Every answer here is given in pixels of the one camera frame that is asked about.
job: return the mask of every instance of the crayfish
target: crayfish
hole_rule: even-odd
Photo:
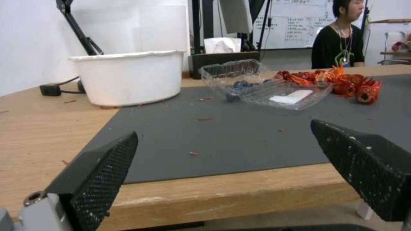
[[[282,77],[287,82],[294,82],[300,86],[310,86],[319,82],[333,83],[332,92],[343,97],[355,96],[361,104],[372,104],[378,99],[381,81],[366,78],[360,74],[344,74],[342,65],[332,69],[316,70],[315,72],[290,73],[280,71],[275,79]]]

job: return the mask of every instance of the metal screw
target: metal screw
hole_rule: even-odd
[[[24,199],[23,205],[24,207],[30,206],[38,201],[41,201],[44,197],[46,197],[44,191],[33,192]]]

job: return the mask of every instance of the dark gray mat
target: dark gray mat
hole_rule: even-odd
[[[206,96],[214,99],[198,100]],[[381,134],[411,150],[410,105],[410,75],[384,77],[372,105],[329,95],[301,112],[227,103],[207,87],[183,88],[164,103],[122,108],[83,151],[135,130],[139,146],[125,183],[318,164],[328,160],[311,119]]]

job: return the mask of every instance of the floor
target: floor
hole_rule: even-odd
[[[319,208],[267,213],[247,217],[236,217],[208,221],[204,227],[181,229],[180,231],[211,231],[310,224],[358,224],[377,231],[400,231],[401,222],[385,222],[376,214],[370,220],[363,220],[356,214],[359,203],[346,203]]]

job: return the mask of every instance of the black shirt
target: black shirt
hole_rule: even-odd
[[[362,33],[354,25],[352,26],[352,40],[351,43],[349,37],[346,38],[346,41],[344,38],[340,38],[339,34],[329,25],[324,27],[314,41],[311,54],[312,69],[331,68],[333,65],[338,67],[339,62],[342,62],[344,58],[340,44],[344,50],[346,43],[347,50],[351,50],[350,66],[353,67],[355,62],[364,62]]]

